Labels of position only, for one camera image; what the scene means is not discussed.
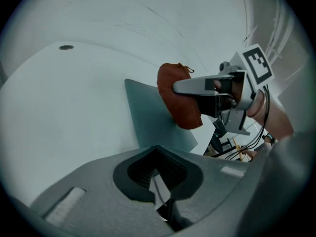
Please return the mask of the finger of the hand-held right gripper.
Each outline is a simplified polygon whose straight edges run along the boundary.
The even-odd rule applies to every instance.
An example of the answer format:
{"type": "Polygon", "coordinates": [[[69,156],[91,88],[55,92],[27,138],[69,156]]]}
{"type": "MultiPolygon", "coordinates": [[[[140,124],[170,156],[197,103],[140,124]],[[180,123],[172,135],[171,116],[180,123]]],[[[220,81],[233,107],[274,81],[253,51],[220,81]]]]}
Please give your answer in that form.
{"type": "Polygon", "coordinates": [[[184,79],[175,82],[172,86],[172,89],[175,93],[183,95],[194,95],[203,97],[210,97],[216,95],[230,96],[230,94],[228,93],[219,93],[218,91],[216,91],[214,81],[232,80],[233,78],[234,76],[232,75],[215,75],[184,79]]]}

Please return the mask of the person's right forearm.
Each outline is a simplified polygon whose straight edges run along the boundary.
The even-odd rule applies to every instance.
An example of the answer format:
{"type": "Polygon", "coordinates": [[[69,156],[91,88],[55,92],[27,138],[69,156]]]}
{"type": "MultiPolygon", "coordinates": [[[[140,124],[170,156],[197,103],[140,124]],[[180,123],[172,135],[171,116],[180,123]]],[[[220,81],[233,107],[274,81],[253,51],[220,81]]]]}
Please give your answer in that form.
{"type": "Polygon", "coordinates": [[[265,93],[258,90],[255,100],[247,110],[247,116],[254,119],[261,126],[265,124],[265,129],[279,141],[291,136],[294,132],[291,122],[284,109],[273,99],[270,100],[269,115],[266,122],[264,122],[267,103],[268,98],[265,93]]]}

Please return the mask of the person's right hand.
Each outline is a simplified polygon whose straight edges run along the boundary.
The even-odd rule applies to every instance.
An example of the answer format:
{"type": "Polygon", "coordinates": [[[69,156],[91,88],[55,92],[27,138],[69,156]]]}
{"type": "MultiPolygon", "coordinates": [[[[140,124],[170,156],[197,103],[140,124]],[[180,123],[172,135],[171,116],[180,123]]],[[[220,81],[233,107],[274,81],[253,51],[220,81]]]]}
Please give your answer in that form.
{"type": "Polygon", "coordinates": [[[222,96],[224,103],[238,102],[242,95],[243,84],[231,79],[215,80],[215,89],[218,93],[228,93],[230,96],[222,96]]]}

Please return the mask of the grey notebook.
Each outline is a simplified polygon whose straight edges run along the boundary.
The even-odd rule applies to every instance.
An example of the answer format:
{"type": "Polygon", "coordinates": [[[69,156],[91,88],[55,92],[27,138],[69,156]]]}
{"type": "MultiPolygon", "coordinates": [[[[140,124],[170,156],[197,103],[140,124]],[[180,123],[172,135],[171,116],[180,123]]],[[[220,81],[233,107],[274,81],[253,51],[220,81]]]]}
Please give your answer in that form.
{"type": "Polygon", "coordinates": [[[125,79],[124,85],[140,147],[159,145],[190,152],[198,145],[191,131],[175,123],[156,87],[131,79],[125,79]]]}

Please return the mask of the white ceiling pipes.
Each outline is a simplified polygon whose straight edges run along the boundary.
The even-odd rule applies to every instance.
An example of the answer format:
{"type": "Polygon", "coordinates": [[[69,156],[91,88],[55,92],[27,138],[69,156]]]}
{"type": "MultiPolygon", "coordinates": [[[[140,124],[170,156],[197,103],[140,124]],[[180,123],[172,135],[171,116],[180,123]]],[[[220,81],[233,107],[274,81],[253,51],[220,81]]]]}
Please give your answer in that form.
{"type": "Polygon", "coordinates": [[[270,64],[277,58],[282,58],[285,47],[294,27],[295,15],[285,0],[276,0],[276,15],[274,28],[266,48],[266,57],[270,64]]]}

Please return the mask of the white desk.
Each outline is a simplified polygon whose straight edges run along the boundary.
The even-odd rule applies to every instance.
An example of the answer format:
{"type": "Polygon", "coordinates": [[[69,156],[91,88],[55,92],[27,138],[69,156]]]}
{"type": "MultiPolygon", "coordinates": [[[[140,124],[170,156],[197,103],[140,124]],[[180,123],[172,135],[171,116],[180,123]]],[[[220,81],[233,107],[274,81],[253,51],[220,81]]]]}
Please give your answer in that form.
{"type": "Polygon", "coordinates": [[[80,166],[139,149],[124,81],[157,81],[157,67],[139,58],[61,45],[26,60],[0,89],[0,179],[27,207],[80,166]]]}

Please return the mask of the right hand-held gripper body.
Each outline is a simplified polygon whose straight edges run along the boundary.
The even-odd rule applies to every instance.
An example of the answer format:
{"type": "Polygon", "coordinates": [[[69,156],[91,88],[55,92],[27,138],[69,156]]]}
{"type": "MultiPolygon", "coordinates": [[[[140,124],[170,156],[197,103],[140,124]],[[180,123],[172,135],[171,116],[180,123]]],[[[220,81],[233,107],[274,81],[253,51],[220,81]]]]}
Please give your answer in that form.
{"type": "Polygon", "coordinates": [[[237,51],[229,62],[220,64],[217,75],[232,75],[243,84],[238,102],[224,103],[222,96],[197,97],[200,112],[220,119],[227,132],[250,135],[244,128],[246,111],[251,107],[259,89],[274,78],[273,71],[260,45],[237,51]]]}

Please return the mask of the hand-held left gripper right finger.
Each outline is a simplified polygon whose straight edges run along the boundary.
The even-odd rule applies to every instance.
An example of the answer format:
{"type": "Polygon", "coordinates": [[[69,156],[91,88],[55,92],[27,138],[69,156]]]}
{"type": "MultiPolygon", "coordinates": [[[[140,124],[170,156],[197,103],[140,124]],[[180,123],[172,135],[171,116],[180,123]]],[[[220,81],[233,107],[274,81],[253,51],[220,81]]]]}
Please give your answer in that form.
{"type": "Polygon", "coordinates": [[[249,197],[237,189],[248,165],[156,147],[157,195],[166,202],[156,231],[237,231],[249,197]]]}

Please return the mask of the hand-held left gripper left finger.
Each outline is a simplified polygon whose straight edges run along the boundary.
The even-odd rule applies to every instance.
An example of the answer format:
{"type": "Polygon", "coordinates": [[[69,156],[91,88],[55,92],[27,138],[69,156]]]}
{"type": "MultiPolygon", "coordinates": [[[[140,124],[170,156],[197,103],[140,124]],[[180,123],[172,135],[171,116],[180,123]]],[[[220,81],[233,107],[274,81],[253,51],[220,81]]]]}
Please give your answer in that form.
{"type": "Polygon", "coordinates": [[[173,230],[162,221],[152,202],[126,197],[115,185],[113,172],[124,160],[148,148],[136,149],[90,161],[66,175],[31,204],[42,218],[60,203],[72,188],[85,190],[59,228],[78,237],[165,237],[173,230]]]}

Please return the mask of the rust red cloth pouch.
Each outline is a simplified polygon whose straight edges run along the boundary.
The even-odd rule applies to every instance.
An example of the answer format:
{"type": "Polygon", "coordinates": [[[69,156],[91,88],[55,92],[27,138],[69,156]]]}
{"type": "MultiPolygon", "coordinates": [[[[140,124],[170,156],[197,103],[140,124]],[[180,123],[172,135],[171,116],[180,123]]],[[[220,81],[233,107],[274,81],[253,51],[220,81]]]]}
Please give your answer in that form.
{"type": "Polygon", "coordinates": [[[164,63],[158,70],[157,86],[159,94],[175,123],[182,129],[191,130],[202,126],[201,112],[195,98],[177,94],[173,84],[190,79],[192,70],[182,64],[164,63]]]}

